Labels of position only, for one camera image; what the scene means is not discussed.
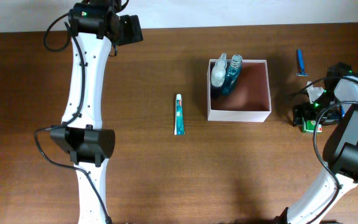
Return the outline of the blue mouthwash bottle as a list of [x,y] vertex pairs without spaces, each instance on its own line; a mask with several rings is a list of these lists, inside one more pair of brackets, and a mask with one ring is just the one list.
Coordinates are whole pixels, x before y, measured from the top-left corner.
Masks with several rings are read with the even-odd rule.
[[223,84],[222,94],[229,95],[235,85],[237,78],[242,69],[242,56],[241,55],[234,55],[230,61],[229,68],[226,73],[225,81]]

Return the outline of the green soap bar box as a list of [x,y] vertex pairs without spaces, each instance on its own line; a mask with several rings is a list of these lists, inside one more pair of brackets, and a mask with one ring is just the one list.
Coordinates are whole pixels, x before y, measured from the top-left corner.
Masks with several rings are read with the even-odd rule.
[[315,127],[317,127],[317,133],[322,132],[322,125],[316,124],[315,120],[306,120],[302,119],[302,132],[303,133],[313,133]]

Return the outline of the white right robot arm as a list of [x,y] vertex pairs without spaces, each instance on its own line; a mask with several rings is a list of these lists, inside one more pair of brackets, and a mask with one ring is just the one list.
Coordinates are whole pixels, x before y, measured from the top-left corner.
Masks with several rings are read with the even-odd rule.
[[308,82],[299,94],[309,101],[293,107],[293,125],[313,134],[322,170],[299,201],[274,223],[320,223],[339,199],[358,186],[358,73],[345,63],[328,68],[324,86]]

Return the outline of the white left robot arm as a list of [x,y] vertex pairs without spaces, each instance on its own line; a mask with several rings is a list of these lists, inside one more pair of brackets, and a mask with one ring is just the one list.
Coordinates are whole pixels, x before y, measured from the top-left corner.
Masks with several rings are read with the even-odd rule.
[[143,40],[137,15],[122,15],[128,2],[81,1],[64,16],[66,46],[73,47],[70,91],[62,121],[50,137],[70,157],[78,178],[79,223],[111,223],[106,206],[106,170],[116,142],[103,128],[101,97],[106,64],[117,47]]

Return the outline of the purple foam soap dispenser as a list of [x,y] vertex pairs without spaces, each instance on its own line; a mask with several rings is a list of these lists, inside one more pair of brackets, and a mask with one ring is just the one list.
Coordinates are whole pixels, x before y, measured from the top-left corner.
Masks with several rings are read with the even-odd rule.
[[217,99],[222,92],[223,83],[226,77],[226,53],[222,53],[215,62],[211,71],[211,98]]

